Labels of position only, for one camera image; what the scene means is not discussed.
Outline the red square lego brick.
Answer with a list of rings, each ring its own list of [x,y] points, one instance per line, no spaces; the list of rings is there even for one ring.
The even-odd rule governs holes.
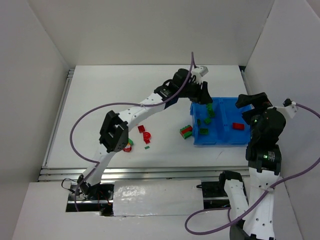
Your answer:
[[[138,128],[139,133],[144,133],[146,131],[146,129],[143,125],[139,125],[137,128]]]

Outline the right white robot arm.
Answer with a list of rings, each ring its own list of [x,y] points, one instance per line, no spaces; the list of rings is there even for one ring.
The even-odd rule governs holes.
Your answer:
[[[235,106],[252,105],[242,113],[250,127],[250,140],[246,147],[250,190],[246,192],[240,173],[223,171],[219,183],[226,192],[234,221],[230,226],[231,240],[273,240],[274,188],[272,184],[280,179],[282,154],[277,144],[286,126],[284,115],[274,107],[266,93],[240,94]]]

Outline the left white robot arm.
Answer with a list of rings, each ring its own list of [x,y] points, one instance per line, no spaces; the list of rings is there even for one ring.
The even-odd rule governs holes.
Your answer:
[[[205,66],[195,67],[192,71],[180,68],[173,78],[158,86],[142,102],[121,112],[111,110],[106,113],[99,131],[99,147],[89,160],[90,166],[77,180],[80,190],[88,199],[95,197],[99,192],[104,170],[113,156],[128,145],[129,132],[133,127],[177,103],[180,98],[188,98],[200,105],[213,102],[208,92],[208,83],[202,81],[202,77],[208,71]]]

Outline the green lego bricks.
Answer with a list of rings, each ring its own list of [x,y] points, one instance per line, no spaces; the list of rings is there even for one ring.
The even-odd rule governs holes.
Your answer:
[[[206,105],[206,110],[209,118],[214,118],[215,117],[215,112],[213,109],[213,104],[209,103]]]

